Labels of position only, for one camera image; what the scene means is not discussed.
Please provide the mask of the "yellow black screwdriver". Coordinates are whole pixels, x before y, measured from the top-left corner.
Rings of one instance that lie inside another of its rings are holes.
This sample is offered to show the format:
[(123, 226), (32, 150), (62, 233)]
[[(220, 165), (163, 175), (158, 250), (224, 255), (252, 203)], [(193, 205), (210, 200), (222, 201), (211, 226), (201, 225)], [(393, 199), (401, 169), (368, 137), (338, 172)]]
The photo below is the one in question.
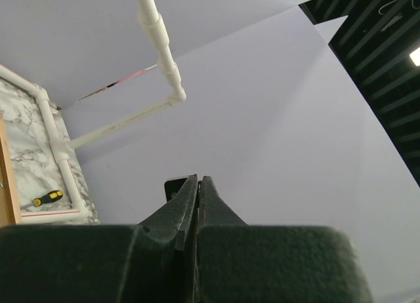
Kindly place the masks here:
[(35, 198), (31, 203), (21, 206), (20, 209), (24, 210), (30, 207), (40, 207), (44, 204), (55, 203), (61, 200), (64, 196), (63, 191), (61, 190), (53, 190), (41, 197)]

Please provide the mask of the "brown wooden picture frame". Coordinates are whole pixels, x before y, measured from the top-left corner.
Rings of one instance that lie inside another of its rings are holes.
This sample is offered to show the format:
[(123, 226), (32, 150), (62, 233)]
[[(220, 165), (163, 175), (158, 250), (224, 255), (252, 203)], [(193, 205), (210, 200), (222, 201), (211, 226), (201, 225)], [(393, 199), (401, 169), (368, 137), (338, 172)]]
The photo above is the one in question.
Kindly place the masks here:
[(22, 221), (18, 189), (7, 140), (6, 125), (1, 117), (1, 227)]

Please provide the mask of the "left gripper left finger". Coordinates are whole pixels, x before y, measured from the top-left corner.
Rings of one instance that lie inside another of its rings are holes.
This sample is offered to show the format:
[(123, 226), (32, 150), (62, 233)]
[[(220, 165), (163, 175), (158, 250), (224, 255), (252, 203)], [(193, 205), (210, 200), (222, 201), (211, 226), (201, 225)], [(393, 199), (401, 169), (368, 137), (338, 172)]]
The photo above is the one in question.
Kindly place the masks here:
[(2, 302), (193, 302), (199, 182), (139, 224), (1, 230)]

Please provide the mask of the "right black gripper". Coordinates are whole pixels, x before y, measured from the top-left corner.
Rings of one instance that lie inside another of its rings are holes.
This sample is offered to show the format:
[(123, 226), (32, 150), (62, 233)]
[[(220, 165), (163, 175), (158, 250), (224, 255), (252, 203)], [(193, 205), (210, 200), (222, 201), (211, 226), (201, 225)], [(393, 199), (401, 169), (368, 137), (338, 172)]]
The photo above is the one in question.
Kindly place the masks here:
[(186, 190), (183, 189), (184, 183), (187, 181), (188, 176), (181, 176), (178, 178), (168, 179), (164, 183), (165, 197), (166, 201), (174, 199), (176, 196), (184, 197), (186, 195)]

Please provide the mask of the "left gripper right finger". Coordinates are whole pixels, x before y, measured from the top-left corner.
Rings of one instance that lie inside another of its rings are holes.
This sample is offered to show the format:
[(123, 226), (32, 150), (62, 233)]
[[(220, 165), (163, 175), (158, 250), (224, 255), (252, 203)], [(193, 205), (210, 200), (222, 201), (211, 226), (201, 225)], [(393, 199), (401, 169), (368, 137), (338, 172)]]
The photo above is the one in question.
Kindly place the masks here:
[(371, 302), (356, 251), (325, 226), (252, 226), (201, 181), (197, 236), (202, 302)]

